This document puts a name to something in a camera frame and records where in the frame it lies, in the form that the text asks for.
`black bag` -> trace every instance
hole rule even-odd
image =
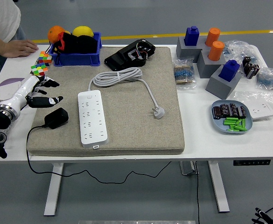
[[[62,32],[58,35],[58,41],[53,45],[56,53],[92,54],[97,52],[98,41],[91,36],[75,36]]]

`robotic arm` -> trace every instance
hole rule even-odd
[[[48,97],[33,97],[35,92],[47,94],[45,91],[38,89],[38,87],[57,87],[59,83],[46,76],[31,76],[17,91],[7,100],[0,100],[0,157],[5,159],[7,153],[4,149],[4,143],[7,136],[4,133],[12,122],[17,120],[20,116],[21,110],[29,105],[33,108],[53,107],[59,103],[63,97],[56,98]]]
[[[256,208],[256,211],[257,212],[255,213],[255,215],[258,217],[258,219],[252,218],[252,221],[254,223],[256,223],[256,224],[265,224],[265,223],[267,223],[267,224],[273,224],[273,219],[271,219],[265,212],[263,212],[259,208]]]

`white shirt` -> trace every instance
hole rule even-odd
[[[9,42],[20,25],[20,9],[12,0],[0,0],[0,39]]]

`yellow fruit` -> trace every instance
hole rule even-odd
[[[72,34],[75,36],[87,35],[87,36],[94,37],[94,33],[93,33],[92,29],[87,26],[76,27],[73,30]]]
[[[48,40],[51,43],[57,42],[58,41],[58,34],[61,32],[65,32],[65,29],[60,26],[51,27],[48,31],[48,34],[47,34]]]

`yellow floor line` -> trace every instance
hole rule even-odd
[[[273,33],[273,29],[267,30],[243,30],[243,31],[226,31],[220,35],[239,35],[239,34],[269,34]],[[161,38],[161,37],[178,37],[184,36],[185,33],[178,34],[150,34],[150,35],[124,35],[124,36],[102,36],[102,40],[121,40],[121,39],[140,39],[140,38]],[[201,36],[207,36],[208,32],[200,33]],[[35,43],[48,43],[48,40],[33,40]]]

